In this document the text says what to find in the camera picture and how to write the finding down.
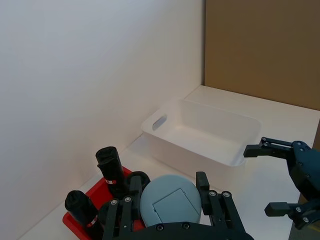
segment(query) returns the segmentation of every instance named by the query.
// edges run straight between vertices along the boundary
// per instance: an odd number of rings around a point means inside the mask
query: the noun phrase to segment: white table
[[[320,119],[320,111],[292,106],[242,94],[200,86],[187,100],[221,108],[249,116],[262,123],[260,136],[292,142],[301,140],[310,147],[314,143]],[[120,154],[122,165],[132,171],[144,171],[151,179],[164,174],[181,174],[175,169],[155,160],[149,154],[146,139],[139,137]],[[98,173],[80,190],[87,191],[102,175]],[[269,156],[248,159],[245,167],[245,184],[233,195],[242,223],[255,240],[286,240],[292,221],[287,217],[267,217],[264,209],[269,202],[296,203],[299,192],[292,183],[284,159]],[[62,223],[66,210],[59,205],[21,240],[76,240]],[[210,224],[202,216],[202,224]]]

